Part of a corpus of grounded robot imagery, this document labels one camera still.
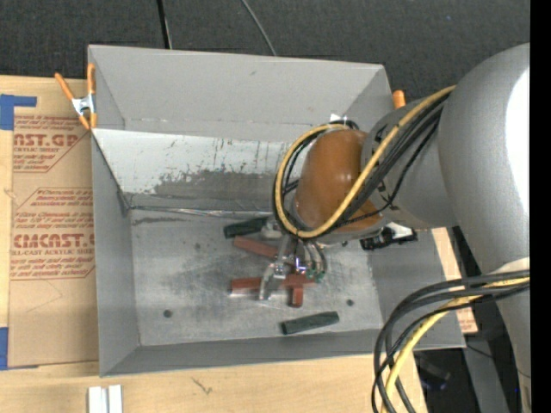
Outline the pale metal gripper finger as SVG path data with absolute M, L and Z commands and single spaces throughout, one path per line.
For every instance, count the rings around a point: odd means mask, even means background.
M 270 296 L 285 280 L 285 267 L 271 263 L 264 271 L 259 290 L 260 296 Z
M 263 277 L 263 300 L 268 300 L 272 293 L 277 291 L 285 281 L 284 274 L 268 274 Z

